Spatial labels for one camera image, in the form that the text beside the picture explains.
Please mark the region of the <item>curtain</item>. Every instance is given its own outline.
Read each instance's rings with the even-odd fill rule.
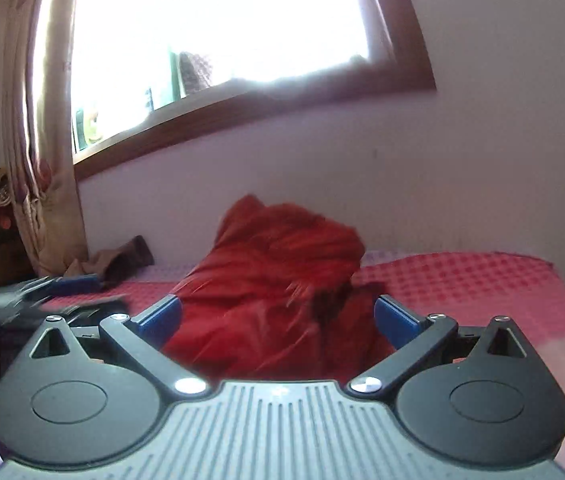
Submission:
[[[38,275],[87,258],[73,170],[70,69],[76,0],[11,0],[3,143],[14,215]]]

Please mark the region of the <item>gray ribbed plate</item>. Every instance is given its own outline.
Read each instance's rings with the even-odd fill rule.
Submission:
[[[501,472],[443,462],[409,440],[386,406],[351,399],[334,382],[227,381],[211,399],[175,405],[162,430],[118,462],[75,472],[36,470],[15,462],[0,468],[0,479],[51,480],[52,476],[81,480],[564,480],[565,472],[553,462]]]

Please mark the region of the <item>window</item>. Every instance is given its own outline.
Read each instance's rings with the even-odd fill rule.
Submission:
[[[76,176],[304,105],[431,87],[409,0],[78,0]]]

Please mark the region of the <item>brown cloth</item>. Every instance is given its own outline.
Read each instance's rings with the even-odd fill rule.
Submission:
[[[118,249],[98,251],[87,262],[74,260],[65,276],[97,274],[104,288],[111,288],[131,278],[142,267],[154,264],[145,238],[136,236]]]

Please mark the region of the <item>red cloth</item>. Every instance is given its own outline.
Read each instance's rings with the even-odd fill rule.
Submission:
[[[364,252],[354,229],[246,196],[173,289],[184,316],[163,352],[212,380],[345,382],[390,350],[373,324],[382,287],[351,286]]]

